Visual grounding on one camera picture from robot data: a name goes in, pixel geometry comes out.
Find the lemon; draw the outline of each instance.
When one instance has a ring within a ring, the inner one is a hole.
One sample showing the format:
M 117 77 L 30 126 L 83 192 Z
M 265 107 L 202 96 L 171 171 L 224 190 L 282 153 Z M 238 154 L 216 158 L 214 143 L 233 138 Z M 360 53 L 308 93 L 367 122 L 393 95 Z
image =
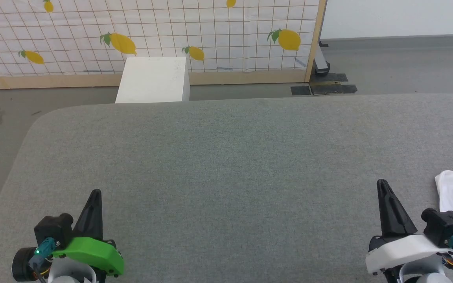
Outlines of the lemon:
M 43 57 L 41 57 L 41 55 L 36 52 L 22 50 L 18 53 L 18 56 L 22 56 L 24 58 L 27 57 L 27 59 L 29 59 L 29 61 L 31 61 L 32 63 L 45 64 Z
M 52 13 L 53 12 L 53 4 L 52 2 L 50 2 L 50 0 L 43 0 L 43 2 L 45 2 L 45 11 L 49 12 L 49 13 Z
M 186 54 L 190 53 L 190 57 L 197 61 L 203 61 L 204 60 L 204 52 L 200 50 L 200 48 L 194 47 L 194 46 L 188 46 L 188 47 L 183 47 L 181 49 L 181 52 L 184 52 Z
M 271 31 L 268 34 L 267 40 L 269 40 L 270 36 L 272 36 L 274 43 L 277 39 L 279 39 L 279 45 L 284 50 L 298 51 L 300 43 L 302 42 L 302 40 L 300 40 L 300 36 L 292 30 L 278 29 L 276 31 Z
M 108 46 L 110 43 L 113 43 L 113 47 L 124 54 L 136 54 L 134 42 L 123 34 L 108 32 L 105 35 L 101 35 L 99 40 L 101 42 L 104 40 L 104 43 Z

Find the black cable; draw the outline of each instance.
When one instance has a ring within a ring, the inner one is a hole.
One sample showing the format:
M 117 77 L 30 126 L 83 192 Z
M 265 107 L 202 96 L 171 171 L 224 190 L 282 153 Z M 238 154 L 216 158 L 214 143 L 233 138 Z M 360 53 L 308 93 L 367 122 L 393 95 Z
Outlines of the black cable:
M 38 277 L 38 280 L 41 282 L 41 283 L 46 283 L 45 279 L 43 278 L 43 276 L 39 273 L 39 270 L 38 270 L 38 264 L 35 262 L 33 263 L 33 271 L 34 273 L 36 273 L 36 277 Z

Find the gray fabric surface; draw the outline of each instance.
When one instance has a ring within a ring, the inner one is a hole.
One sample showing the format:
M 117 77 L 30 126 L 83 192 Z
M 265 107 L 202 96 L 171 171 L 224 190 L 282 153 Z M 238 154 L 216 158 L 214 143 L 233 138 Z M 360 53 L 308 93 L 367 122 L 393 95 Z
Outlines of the gray fabric surface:
M 0 196 L 0 283 L 45 215 L 103 192 L 108 282 L 384 282 L 376 180 L 422 231 L 434 177 L 453 170 L 453 95 L 66 108 L 30 129 Z M 453 272 L 448 272 L 453 279 Z

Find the concrete floor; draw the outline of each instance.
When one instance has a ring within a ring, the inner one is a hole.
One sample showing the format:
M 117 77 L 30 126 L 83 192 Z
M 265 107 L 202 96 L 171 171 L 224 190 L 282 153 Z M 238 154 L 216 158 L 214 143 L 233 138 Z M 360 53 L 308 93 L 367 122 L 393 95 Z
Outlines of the concrete floor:
M 356 84 L 356 94 L 453 93 L 453 48 L 342 50 L 325 56 L 331 72 L 343 72 Z M 193 86 L 190 99 L 291 97 L 289 87 L 297 85 L 305 84 Z M 0 90 L 0 191 L 37 118 L 69 106 L 113 103 L 116 92 L 117 88 Z

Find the lemon-patterned curtain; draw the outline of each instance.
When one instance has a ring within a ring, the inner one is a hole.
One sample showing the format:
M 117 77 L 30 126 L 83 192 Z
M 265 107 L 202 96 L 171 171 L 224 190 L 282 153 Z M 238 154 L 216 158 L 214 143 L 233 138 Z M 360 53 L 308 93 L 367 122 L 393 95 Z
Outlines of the lemon-patterned curtain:
M 123 71 L 186 56 L 191 72 L 307 68 L 319 0 L 0 0 L 0 75 Z

